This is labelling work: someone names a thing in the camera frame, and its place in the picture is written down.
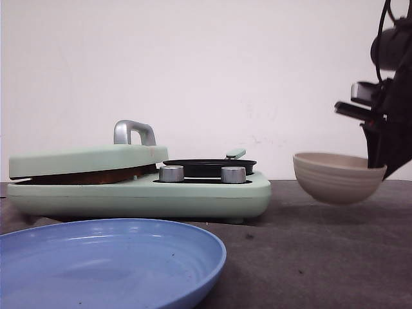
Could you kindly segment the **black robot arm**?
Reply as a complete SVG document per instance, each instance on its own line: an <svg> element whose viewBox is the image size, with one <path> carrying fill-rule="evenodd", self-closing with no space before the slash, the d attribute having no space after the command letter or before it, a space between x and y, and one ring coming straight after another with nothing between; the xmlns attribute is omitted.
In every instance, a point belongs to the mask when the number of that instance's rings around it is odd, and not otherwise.
<svg viewBox="0 0 412 309"><path fill-rule="evenodd" d="M370 55L394 76L352 84L351 101L338 101L335 112L361 120L368 167L385 167L388 177L411 161L411 18L397 20L375 38Z"/></svg>

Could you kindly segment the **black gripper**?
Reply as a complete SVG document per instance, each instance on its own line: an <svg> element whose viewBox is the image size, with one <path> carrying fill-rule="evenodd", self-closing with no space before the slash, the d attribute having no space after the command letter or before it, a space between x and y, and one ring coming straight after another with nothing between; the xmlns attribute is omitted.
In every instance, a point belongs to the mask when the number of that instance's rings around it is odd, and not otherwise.
<svg viewBox="0 0 412 309"><path fill-rule="evenodd" d="M385 180L411 161L411 61L373 61L377 73L394 71L378 81L379 103L335 103L335 112L361 121L368 149L368 168L386 166Z"/></svg>

